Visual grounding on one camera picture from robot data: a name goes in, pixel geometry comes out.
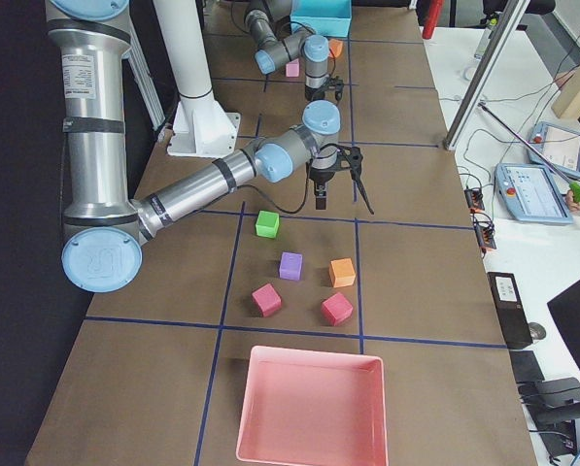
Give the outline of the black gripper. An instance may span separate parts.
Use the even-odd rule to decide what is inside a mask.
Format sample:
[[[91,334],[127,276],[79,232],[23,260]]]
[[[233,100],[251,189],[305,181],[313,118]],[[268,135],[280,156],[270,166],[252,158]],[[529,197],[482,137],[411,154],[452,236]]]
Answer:
[[[310,161],[308,168],[309,179],[315,187],[315,209],[326,210],[326,184],[334,177],[334,168],[337,163],[338,149],[335,145],[325,145]]]
[[[332,92],[334,101],[339,103],[343,98],[344,82],[339,77],[327,77],[319,87],[305,86],[305,98],[308,102],[325,100],[326,94]]]

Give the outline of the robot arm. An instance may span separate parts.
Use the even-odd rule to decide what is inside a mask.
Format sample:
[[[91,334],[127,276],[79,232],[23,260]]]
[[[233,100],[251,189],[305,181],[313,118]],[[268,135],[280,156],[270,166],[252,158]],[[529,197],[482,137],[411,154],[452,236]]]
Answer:
[[[304,60],[305,98],[308,102],[324,100],[329,91],[339,103],[344,83],[328,70],[331,52],[329,40],[303,23],[287,37],[279,39],[276,27],[299,8],[299,1],[250,1],[244,13],[244,25],[257,46],[256,64],[263,75],[270,75],[295,59]]]
[[[263,177],[319,170],[341,126],[337,106],[310,102],[284,134],[237,148],[239,116],[216,100],[198,6],[157,1],[154,12],[176,85],[173,118],[181,155],[209,163],[142,199],[145,164],[167,116],[147,74],[126,1],[49,1],[50,39],[59,47],[65,116],[61,159],[71,202],[62,213],[62,268],[77,287],[112,292],[133,281],[143,245],[157,232]]]

